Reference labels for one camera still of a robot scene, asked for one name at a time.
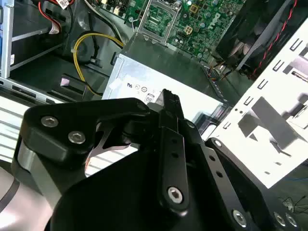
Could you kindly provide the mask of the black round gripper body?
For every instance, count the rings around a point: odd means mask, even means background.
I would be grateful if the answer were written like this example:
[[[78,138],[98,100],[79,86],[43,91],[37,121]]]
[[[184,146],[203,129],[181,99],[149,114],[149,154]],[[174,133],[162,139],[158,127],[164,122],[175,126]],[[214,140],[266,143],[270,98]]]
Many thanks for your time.
[[[185,149],[190,204],[179,218],[157,197],[158,158],[136,152],[71,187],[51,218],[54,231],[230,231],[214,189]]]

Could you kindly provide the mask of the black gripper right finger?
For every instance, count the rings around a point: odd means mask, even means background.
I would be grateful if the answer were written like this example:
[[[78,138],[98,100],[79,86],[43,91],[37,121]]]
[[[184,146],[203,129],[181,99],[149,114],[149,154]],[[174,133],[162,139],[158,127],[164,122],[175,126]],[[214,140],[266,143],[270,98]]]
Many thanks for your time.
[[[295,216],[216,138],[203,141],[174,98],[184,136],[190,208],[177,231],[299,231]]]

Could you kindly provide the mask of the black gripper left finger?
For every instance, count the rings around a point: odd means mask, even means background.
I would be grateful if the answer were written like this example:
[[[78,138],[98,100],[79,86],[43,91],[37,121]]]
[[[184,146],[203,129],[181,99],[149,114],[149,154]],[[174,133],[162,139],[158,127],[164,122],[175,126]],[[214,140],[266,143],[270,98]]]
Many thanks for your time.
[[[136,98],[35,106],[24,115],[17,159],[29,169],[30,153],[54,168],[73,171],[91,156],[138,144],[139,150],[124,159],[130,173],[137,166],[147,172],[138,177],[154,182],[146,203],[155,202],[174,214],[188,210],[189,191],[180,99],[162,90],[156,103],[159,111]]]

